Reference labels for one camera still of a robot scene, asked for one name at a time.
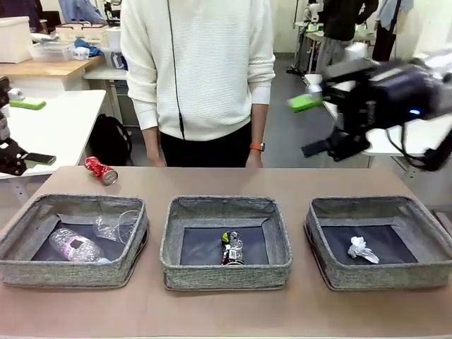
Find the smartphone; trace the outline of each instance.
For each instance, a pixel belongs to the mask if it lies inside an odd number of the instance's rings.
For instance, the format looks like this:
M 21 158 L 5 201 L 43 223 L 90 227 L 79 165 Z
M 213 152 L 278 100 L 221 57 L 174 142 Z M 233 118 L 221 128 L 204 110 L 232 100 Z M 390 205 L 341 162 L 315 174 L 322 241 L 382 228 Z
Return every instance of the smartphone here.
M 22 157 L 22 160 L 50 166 L 53 165 L 55 161 L 57 161 L 57 157 L 55 157 L 54 155 L 27 153 Z

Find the plastic bin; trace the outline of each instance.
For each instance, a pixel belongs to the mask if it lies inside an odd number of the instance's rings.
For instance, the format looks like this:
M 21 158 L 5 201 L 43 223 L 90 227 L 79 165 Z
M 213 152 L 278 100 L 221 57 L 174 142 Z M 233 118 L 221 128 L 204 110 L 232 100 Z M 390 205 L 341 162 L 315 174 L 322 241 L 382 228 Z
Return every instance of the plastic bin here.
M 109 48 L 102 48 L 102 52 L 105 55 L 105 61 L 107 62 L 108 67 L 112 69 L 127 70 L 127 63 L 121 51 Z
M 243 239 L 243 266 L 221 266 L 221 236 Z M 246 196 L 181 196 L 169 206 L 160 247 L 168 290 L 277 290 L 292 250 L 277 203 Z
M 138 217 L 130 224 L 133 230 L 125 245 L 93 235 L 98 216 L 104 220 L 117 220 L 130 210 Z M 65 261 L 49 244 L 49 236 L 59 227 L 70 228 L 93 240 L 111 262 Z M 147 233 L 148 217 L 141 199 L 66 194 L 41 196 L 0 239 L 1 279 L 6 284 L 23 287 L 121 287 L 133 273 Z
M 305 230 L 332 290 L 438 287 L 452 271 L 452 238 L 406 197 L 318 198 Z M 348 256 L 351 237 L 364 237 L 380 262 Z
M 67 42 L 41 42 L 30 47 L 34 61 L 62 62 L 72 60 L 72 44 Z
M 81 38 L 96 47 L 108 47 L 107 29 L 108 25 L 101 23 L 65 23 L 55 27 L 60 41 L 74 42 Z
M 0 62 L 17 64 L 31 57 L 29 21 L 27 16 L 0 18 Z

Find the sweater sleeve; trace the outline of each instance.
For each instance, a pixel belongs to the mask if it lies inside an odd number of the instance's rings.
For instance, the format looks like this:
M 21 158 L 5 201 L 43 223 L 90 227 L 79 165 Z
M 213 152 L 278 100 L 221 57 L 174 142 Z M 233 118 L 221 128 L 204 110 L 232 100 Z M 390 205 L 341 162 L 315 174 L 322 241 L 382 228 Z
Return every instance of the sweater sleeve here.
M 127 60 L 127 85 L 141 129 L 157 126 L 157 70 L 143 16 L 125 0 L 121 8 L 121 51 Z
M 270 0 L 251 2 L 251 37 L 249 48 L 248 84 L 253 104 L 268 105 L 273 66 L 273 24 Z

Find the gray floor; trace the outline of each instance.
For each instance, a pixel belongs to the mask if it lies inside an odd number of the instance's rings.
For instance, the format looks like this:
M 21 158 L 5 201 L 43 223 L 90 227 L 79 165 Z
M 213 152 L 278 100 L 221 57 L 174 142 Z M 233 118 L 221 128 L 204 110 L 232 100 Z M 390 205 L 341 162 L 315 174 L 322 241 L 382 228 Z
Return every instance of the gray floor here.
M 301 146 L 327 137 L 333 118 L 324 108 L 310 109 L 295 114 L 287 101 L 305 92 L 306 86 L 299 76 L 285 73 L 290 59 L 277 59 L 276 78 L 272 85 L 270 110 L 266 127 L 267 149 L 263 154 L 265 167 L 318 167 L 319 158 L 305 159 Z M 149 166 L 143 138 L 138 129 L 133 130 L 132 160 L 135 166 Z

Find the paper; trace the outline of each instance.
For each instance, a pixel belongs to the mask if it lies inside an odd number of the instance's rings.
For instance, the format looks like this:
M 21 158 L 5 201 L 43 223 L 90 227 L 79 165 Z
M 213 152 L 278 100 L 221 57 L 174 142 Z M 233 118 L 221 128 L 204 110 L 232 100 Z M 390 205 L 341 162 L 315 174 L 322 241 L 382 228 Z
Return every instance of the paper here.
M 363 237 L 352 237 L 352 246 L 348 249 L 347 253 L 352 258 L 361 256 L 371 263 L 379 263 L 380 259 L 372 253 L 371 249 L 366 247 L 366 242 Z

